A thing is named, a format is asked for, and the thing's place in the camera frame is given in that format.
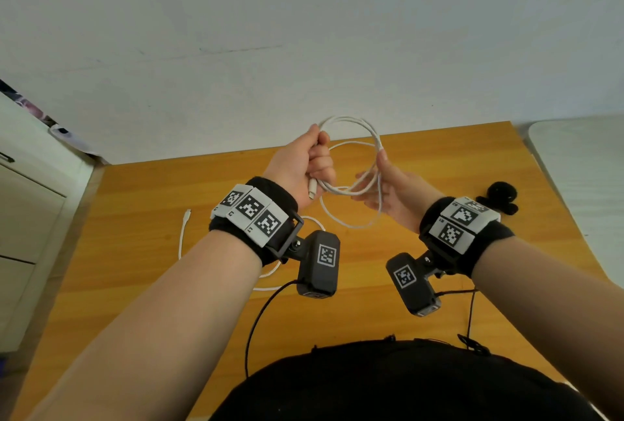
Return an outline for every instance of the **cabinet door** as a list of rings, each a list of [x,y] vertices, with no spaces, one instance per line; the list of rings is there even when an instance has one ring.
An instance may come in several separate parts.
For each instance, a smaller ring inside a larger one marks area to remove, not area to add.
[[[82,159],[49,134],[47,126],[0,94],[0,165],[67,196]]]
[[[0,338],[9,324],[35,265],[0,258]]]
[[[0,256],[37,262],[64,201],[0,166]]]

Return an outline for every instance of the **person's right hand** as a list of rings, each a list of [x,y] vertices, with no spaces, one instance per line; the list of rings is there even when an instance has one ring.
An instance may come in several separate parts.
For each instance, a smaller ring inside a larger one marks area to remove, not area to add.
[[[377,168],[381,172],[381,191],[383,205],[381,210],[401,226],[415,233],[419,232],[421,220],[425,212],[443,194],[432,187],[421,176],[413,173],[404,173],[388,160],[386,150],[382,149],[377,154]],[[358,173],[359,178],[365,172]],[[370,176],[364,180],[358,189],[363,189],[369,182]],[[379,208],[379,193],[377,186],[373,186],[367,193],[353,196],[355,201],[363,201],[370,209]]]

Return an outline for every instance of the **black plush toy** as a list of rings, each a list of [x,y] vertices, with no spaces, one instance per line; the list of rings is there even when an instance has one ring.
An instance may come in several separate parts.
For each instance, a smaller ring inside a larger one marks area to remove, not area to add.
[[[518,212],[518,206],[512,203],[518,197],[518,191],[512,185],[505,181],[497,181],[487,191],[488,197],[477,197],[478,203],[493,210],[504,212],[508,216],[513,216]]]

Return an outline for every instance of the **wristband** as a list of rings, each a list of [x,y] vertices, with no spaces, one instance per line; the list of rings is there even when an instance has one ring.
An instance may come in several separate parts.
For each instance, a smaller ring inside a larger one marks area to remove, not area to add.
[[[470,198],[442,198],[422,218],[419,239],[433,252],[436,267],[471,277],[492,242],[514,236],[500,217]]]
[[[236,185],[213,209],[209,228],[243,241],[264,266],[279,258],[275,250],[290,244],[289,239],[296,235],[293,231],[303,225],[298,209],[297,201],[284,188],[256,176],[245,185]]]

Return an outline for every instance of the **wall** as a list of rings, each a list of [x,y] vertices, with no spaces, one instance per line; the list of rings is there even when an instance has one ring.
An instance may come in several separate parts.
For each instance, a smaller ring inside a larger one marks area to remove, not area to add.
[[[622,0],[0,0],[0,78],[111,163],[624,110]],[[336,136],[362,135],[357,129]]]

